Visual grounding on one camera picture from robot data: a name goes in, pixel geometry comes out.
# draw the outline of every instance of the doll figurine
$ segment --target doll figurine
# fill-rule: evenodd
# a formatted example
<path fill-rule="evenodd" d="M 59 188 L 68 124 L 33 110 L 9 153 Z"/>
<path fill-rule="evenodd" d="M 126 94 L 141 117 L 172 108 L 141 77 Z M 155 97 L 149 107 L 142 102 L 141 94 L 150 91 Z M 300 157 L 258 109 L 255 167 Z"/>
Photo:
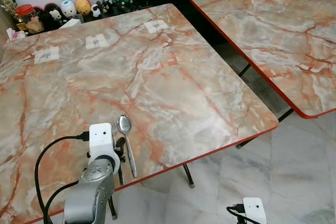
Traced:
<path fill-rule="evenodd" d="M 77 14 L 75 4 L 71 0 L 62 0 L 60 7 L 62 14 L 66 18 L 73 18 Z"/>
<path fill-rule="evenodd" d="M 104 13 L 112 13 L 113 0 L 103 0 L 102 8 Z"/>
<path fill-rule="evenodd" d="M 42 14 L 41 20 L 50 30 L 58 29 L 66 23 L 67 20 L 64 19 L 61 9 L 56 4 L 46 4 L 44 10 L 47 15 Z"/>
<path fill-rule="evenodd" d="M 87 16 L 91 12 L 91 4 L 89 0 L 76 0 L 76 10 L 83 16 Z"/>
<path fill-rule="evenodd" d="M 92 11 L 92 15 L 93 15 L 94 18 L 101 18 L 100 9 L 99 9 L 99 6 L 97 4 L 93 4 L 91 6 L 91 11 Z"/>

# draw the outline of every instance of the marble-pattern tabletop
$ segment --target marble-pattern tabletop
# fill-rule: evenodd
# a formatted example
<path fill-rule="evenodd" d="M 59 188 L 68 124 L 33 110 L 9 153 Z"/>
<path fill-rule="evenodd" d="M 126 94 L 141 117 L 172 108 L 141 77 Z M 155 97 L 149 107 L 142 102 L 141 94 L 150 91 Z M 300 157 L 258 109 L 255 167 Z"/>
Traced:
<path fill-rule="evenodd" d="M 336 110 L 336 0 L 191 0 L 303 118 Z"/>
<path fill-rule="evenodd" d="M 0 66 L 0 111 L 1 223 L 41 216 L 37 156 L 90 124 L 112 123 L 120 114 L 132 120 L 138 177 L 126 161 L 125 185 L 116 176 L 117 190 L 278 126 L 171 4 L 9 44 Z M 69 140 L 46 153 L 39 173 L 45 202 L 78 179 L 87 150 L 87 142 Z M 50 212 L 63 205 L 56 198 Z"/>

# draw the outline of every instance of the paper label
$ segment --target paper label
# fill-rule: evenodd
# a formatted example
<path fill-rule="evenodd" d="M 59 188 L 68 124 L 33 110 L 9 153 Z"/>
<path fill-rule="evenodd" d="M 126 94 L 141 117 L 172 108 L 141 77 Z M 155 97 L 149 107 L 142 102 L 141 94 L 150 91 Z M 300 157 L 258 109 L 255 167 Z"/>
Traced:
<path fill-rule="evenodd" d="M 86 39 L 86 49 L 92 49 L 96 47 L 107 47 L 107 43 L 104 34 L 97 34 L 96 36 L 88 36 Z"/>
<path fill-rule="evenodd" d="M 59 59 L 59 47 L 50 47 L 35 52 L 35 64 Z"/>
<path fill-rule="evenodd" d="M 147 28 L 150 34 L 160 31 L 162 29 L 168 28 L 168 25 L 161 19 L 149 21 L 145 23 L 145 27 Z"/>

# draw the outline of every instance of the metal spoon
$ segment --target metal spoon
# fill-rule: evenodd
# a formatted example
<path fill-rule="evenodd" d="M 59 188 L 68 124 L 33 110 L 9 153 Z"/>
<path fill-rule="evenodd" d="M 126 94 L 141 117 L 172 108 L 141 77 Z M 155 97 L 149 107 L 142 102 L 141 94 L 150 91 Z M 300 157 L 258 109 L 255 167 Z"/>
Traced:
<path fill-rule="evenodd" d="M 130 145 L 130 141 L 128 139 L 128 133 L 131 131 L 131 127 L 132 127 L 131 120 L 126 115 L 121 115 L 118 118 L 118 125 L 117 126 L 118 126 L 118 130 L 125 135 L 128 160 L 130 162 L 133 177 L 136 178 L 137 168 L 135 167 L 135 161 L 134 161 L 134 157 L 133 157 L 133 153 L 132 153 L 132 148 L 131 148 L 131 145 Z"/>

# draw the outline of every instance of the small figurine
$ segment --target small figurine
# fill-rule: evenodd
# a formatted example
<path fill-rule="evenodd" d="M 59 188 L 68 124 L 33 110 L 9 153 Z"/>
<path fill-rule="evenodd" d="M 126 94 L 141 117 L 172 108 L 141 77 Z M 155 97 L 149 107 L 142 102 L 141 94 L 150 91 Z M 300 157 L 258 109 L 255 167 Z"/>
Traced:
<path fill-rule="evenodd" d="M 83 16 L 87 16 L 91 12 L 91 4 L 89 0 L 76 0 L 76 10 Z"/>
<path fill-rule="evenodd" d="M 66 22 L 66 20 L 62 19 L 63 18 L 62 11 L 56 4 L 54 3 L 46 4 L 44 10 L 46 10 L 46 12 L 53 17 L 54 21 L 58 21 L 60 23 L 60 26 Z"/>
<path fill-rule="evenodd" d="M 103 0 L 102 8 L 104 13 L 112 13 L 113 0 Z"/>
<path fill-rule="evenodd" d="M 22 18 L 20 17 L 20 15 L 18 15 L 16 13 L 16 7 L 17 7 L 17 3 L 14 3 L 13 0 L 0 0 L 0 6 L 6 11 L 8 12 L 9 14 L 11 14 L 11 16 L 13 18 L 16 19 L 16 21 L 19 23 L 19 24 L 22 24 L 23 23 L 23 20 Z"/>
<path fill-rule="evenodd" d="M 99 6 L 97 4 L 93 4 L 91 6 L 91 11 L 92 11 L 92 15 L 93 15 L 94 18 L 101 18 L 100 9 L 99 9 Z"/>
<path fill-rule="evenodd" d="M 77 14 L 75 4 L 71 0 L 62 0 L 60 7 L 66 18 L 73 18 Z"/>
<path fill-rule="evenodd" d="M 46 4 L 44 7 L 46 14 L 49 15 L 42 15 L 41 21 L 43 24 L 48 27 L 50 30 L 58 29 L 64 23 L 67 22 L 66 19 L 63 19 L 61 9 L 54 3 Z"/>

